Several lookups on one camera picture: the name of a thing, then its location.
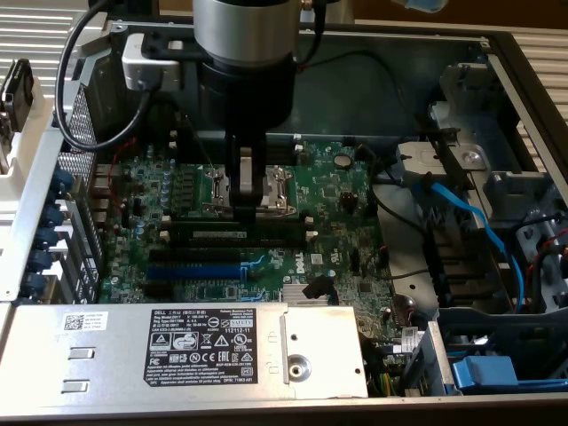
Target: power supply label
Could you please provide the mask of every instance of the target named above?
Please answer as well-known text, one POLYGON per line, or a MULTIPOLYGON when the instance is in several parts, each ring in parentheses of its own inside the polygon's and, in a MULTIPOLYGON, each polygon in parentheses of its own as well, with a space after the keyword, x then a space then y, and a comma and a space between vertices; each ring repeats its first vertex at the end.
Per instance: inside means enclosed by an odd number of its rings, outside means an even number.
POLYGON ((144 380, 153 387, 258 383, 256 309, 152 310, 144 380))

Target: motherboard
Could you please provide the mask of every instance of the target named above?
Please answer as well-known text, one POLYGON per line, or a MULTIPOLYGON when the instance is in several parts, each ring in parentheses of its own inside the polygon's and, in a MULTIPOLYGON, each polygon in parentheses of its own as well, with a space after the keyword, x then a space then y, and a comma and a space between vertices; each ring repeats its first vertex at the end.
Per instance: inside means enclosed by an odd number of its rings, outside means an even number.
POLYGON ((222 165, 176 163, 149 146, 111 169, 100 303, 340 304, 365 335, 399 335, 367 166, 352 147, 304 141, 296 166, 268 167, 252 225, 232 221, 222 165), (315 280, 335 291, 308 299, 315 280))

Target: barcode sticker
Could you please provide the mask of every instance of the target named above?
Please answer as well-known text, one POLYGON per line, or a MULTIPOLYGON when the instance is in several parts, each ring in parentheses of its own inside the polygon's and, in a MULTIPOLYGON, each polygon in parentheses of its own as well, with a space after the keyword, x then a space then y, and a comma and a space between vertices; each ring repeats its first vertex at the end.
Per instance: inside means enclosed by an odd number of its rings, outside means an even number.
POLYGON ((402 351, 404 353, 412 353, 414 348, 418 346, 420 339, 418 338, 418 327, 408 327, 402 329, 402 351))
POLYGON ((107 329, 108 312, 73 312, 63 315, 63 331, 102 331, 107 329))
POLYGON ((320 253, 312 253, 312 264, 323 264, 323 256, 320 253))

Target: wooden surface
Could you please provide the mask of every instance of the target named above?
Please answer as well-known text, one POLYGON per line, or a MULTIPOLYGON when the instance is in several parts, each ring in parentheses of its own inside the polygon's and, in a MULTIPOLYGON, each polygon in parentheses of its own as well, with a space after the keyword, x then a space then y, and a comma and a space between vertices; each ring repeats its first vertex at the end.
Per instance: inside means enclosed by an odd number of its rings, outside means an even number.
MULTIPOLYGON (((439 13, 409 11, 390 0, 352 0, 356 20, 409 20, 568 29, 568 0, 450 0, 439 13)), ((191 11, 192 0, 160 0, 163 10, 191 11)))

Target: green circuit board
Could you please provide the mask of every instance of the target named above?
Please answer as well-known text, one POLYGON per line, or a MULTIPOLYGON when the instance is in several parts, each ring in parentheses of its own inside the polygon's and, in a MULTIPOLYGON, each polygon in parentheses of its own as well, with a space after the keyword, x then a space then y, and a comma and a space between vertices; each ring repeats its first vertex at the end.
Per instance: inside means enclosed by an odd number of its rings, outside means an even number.
MULTIPOLYGON (((106 275, 99 302, 239 302, 251 299, 286 302, 286 285, 303 288, 315 277, 327 275, 335 280, 340 304, 355 308, 360 331, 373 337, 398 336, 394 321, 388 321, 386 325, 381 322, 383 310, 391 307, 391 292, 388 281, 375 278, 388 273, 388 269, 383 269, 384 265, 377 261, 383 245, 377 217, 366 214, 366 165, 352 161, 349 168, 340 169, 334 164, 338 154, 345 154, 352 160, 353 149, 342 147, 335 141, 308 141, 304 143, 300 165, 279 168, 279 173, 286 177, 288 210, 282 210, 272 220, 298 222, 300 212, 309 211, 315 236, 304 248, 232 248, 230 244, 221 248, 202 248, 204 252, 210 250, 212 256, 220 249, 238 250, 241 258, 251 262, 262 260, 250 270, 246 280, 181 280, 165 297, 149 296, 144 290, 150 252, 167 249, 170 244, 161 238, 164 216, 167 216, 164 213, 175 215, 176 220, 215 220, 219 216, 213 200, 218 191, 215 176, 221 166, 170 164, 165 155, 125 159, 121 162, 120 181, 118 185, 114 184, 118 188, 117 196, 127 199, 130 205, 138 198, 143 208, 139 217, 130 211, 128 228, 122 227, 120 210, 115 209, 109 215, 103 236, 106 275), (166 186, 171 186, 168 200, 163 199, 164 176, 169 182, 166 186), (357 198, 352 212, 342 206, 343 193, 357 198), (355 249, 364 272, 351 271, 351 255, 355 249)), ((213 234, 213 238, 216 236, 222 240, 224 235, 213 234)))

